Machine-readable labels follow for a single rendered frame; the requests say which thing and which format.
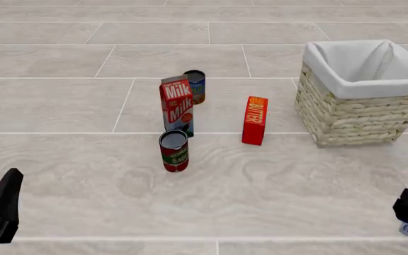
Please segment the woven wicker basket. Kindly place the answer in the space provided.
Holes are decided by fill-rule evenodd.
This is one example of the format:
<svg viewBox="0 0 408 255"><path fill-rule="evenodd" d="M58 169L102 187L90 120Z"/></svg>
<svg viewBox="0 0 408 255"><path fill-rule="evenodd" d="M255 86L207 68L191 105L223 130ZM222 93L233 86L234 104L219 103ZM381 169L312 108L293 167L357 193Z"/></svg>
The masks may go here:
<svg viewBox="0 0 408 255"><path fill-rule="evenodd" d="M340 99L303 61L295 106L319 146L391 143L408 128L408 96Z"/></svg>

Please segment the white cloth basket liner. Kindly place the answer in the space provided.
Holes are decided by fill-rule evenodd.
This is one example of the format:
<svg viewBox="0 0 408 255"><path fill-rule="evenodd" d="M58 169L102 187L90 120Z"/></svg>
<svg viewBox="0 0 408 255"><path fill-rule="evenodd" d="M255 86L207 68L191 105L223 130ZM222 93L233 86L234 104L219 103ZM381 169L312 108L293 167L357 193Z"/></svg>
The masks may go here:
<svg viewBox="0 0 408 255"><path fill-rule="evenodd" d="M337 98L408 96L408 50L390 40L309 42L302 60Z"/></svg>

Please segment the red green tomato sauce can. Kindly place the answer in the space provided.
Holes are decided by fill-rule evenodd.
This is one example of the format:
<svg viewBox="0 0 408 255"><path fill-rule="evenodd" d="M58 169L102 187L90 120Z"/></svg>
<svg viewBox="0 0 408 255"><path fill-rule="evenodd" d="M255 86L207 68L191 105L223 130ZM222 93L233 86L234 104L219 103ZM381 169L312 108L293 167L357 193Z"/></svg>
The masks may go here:
<svg viewBox="0 0 408 255"><path fill-rule="evenodd" d="M186 169L189 163L188 136L181 130L170 130L159 138L159 146L164 168L171 172Z"/></svg>

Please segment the red white milk carton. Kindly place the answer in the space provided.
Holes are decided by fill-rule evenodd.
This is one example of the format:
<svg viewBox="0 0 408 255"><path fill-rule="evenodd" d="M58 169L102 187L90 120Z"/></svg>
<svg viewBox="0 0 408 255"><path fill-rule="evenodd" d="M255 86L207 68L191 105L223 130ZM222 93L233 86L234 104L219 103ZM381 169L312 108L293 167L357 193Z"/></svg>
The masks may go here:
<svg viewBox="0 0 408 255"><path fill-rule="evenodd" d="M193 137L193 93L188 77L162 79L159 92L165 130L181 130Z"/></svg>

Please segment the blue soup can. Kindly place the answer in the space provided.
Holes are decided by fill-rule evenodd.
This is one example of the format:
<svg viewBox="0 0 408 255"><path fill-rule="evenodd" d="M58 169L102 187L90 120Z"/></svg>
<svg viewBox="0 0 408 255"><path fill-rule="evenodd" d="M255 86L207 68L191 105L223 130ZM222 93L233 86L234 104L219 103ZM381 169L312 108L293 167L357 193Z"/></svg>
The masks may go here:
<svg viewBox="0 0 408 255"><path fill-rule="evenodd" d="M183 73L188 77L189 86L193 93L193 104L198 105L205 100L205 74L192 69Z"/></svg>

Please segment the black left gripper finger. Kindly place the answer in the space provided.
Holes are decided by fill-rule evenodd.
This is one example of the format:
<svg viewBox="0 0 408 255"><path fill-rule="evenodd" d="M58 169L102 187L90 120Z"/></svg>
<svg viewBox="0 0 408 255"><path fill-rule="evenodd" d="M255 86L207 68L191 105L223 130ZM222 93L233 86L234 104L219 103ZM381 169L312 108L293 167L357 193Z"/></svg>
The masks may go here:
<svg viewBox="0 0 408 255"><path fill-rule="evenodd" d="M16 168L9 169L0 180L0 218L18 222L18 199L24 175Z"/></svg>

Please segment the red butter box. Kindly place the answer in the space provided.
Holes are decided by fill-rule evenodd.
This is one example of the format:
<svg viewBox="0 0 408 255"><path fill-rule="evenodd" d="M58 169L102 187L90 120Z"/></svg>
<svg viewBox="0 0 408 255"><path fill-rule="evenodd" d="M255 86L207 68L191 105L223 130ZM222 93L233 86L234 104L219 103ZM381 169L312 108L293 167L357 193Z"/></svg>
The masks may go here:
<svg viewBox="0 0 408 255"><path fill-rule="evenodd" d="M261 146L266 129L268 99L262 97L248 97L244 114L242 142Z"/></svg>

